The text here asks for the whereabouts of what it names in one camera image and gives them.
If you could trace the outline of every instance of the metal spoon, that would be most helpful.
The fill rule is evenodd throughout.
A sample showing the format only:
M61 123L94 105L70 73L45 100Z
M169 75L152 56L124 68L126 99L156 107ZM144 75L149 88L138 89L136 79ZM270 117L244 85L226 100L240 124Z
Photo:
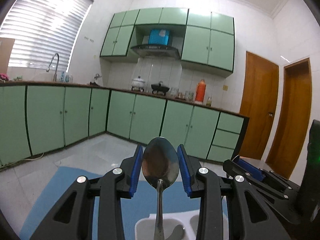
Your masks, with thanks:
M171 143L163 137L152 139L142 158L142 173L147 182L158 192L157 216L154 240L164 240L162 217L162 193L170 187L179 174L177 152Z

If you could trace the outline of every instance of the window blind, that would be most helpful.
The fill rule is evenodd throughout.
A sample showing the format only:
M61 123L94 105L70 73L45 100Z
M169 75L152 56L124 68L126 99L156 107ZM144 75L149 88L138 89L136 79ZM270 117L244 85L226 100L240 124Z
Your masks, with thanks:
M8 66L46 69L59 53L58 70L66 71L92 2L16 0L0 28L0 37L15 39Z

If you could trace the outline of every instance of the brown door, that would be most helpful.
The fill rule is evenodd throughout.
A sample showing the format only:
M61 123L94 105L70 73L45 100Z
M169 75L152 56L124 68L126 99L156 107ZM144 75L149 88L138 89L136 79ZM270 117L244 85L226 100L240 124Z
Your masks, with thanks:
M284 67L281 112L267 164L289 178L299 158L308 130L311 111L309 59Z
M279 66L247 52L240 114L250 117L239 155L260 160L276 111Z

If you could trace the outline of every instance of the faucet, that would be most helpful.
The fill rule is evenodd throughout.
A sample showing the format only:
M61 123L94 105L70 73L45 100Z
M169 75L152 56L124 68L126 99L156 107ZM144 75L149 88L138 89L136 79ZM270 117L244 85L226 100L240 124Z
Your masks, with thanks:
M58 54L58 53L56 53L56 54L53 55L53 57L52 57L52 59L51 59L51 62L50 62L50 64L49 64L49 67L48 67L47 70L46 70L47 72L49 72L50 66L51 66L51 64L52 64L52 61L53 61L53 59L54 59L54 57L55 57L56 55L58 56L58 60L57 60L56 70L55 70L54 75L53 75L53 82L56 82L56 81L57 81L57 70L58 70L58 65L59 65L59 54Z

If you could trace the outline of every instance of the countertop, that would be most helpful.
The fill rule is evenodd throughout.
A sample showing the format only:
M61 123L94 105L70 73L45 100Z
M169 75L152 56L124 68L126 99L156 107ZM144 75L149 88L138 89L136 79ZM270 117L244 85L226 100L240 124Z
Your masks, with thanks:
M245 115L242 115L242 114L239 114L239 113L234 113L234 112L227 111L227 110L224 110L224 109L221 109L221 108L217 108L217 107L213 107L213 106L199 105L199 104L196 104L194 102L189 102L189 101L186 101L186 100L183 100L183 99L170 98L168 96L153 95L153 94L147 93L147 92L131 91L131 90L125 90L125 89L115 89L115 88L100 87L100 86L94 86L94 85L83 85L83 84L76 84L76 83L39 82L39 81L8 81L6 83L0 82L0 86L57 86L57 87L83 87L83 88L109 89L109 90L132 93L132 94L137 94L137 95L144 95L144 96L149 96L149 97L167 99L167 100L170 100L170 101L175 101L175 102L184 103L184 104L193 105L193 106L199 106L199 107L212 109L212 110L224 112L224 113L227 113L227 114L232 114L232 115L236 115L236 116L239 116L239 117L247 118L247 116L245 116Z

